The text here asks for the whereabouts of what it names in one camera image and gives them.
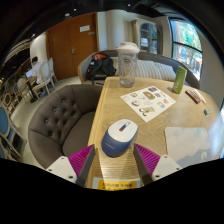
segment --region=plastic bottle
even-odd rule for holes
[[[138,53],[140,49],[131,42],[121,42],[118,51],[118,74],[123,87],[132,87],[135,83]]]

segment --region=white computer mouse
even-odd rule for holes
[[[102,139],[102,150],[110,157],[122,155],[130,146],[137,131],[138,126],[131,120],[116,121],[107,129]]]

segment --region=window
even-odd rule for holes
[[[181,20],[170,20],[173,51],[172,58],[186,65],[198,80],[201,77],[202,48],[193,25]]]

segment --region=paper sheet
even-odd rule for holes
[[[164,112],[176,101],[155,86],[121,96],[145,122]]]

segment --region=gray armchair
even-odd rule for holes
[[[28,127],[28,139],[43,168],[87,146],[101,91],[101,86],[68,85],[37,109]]]

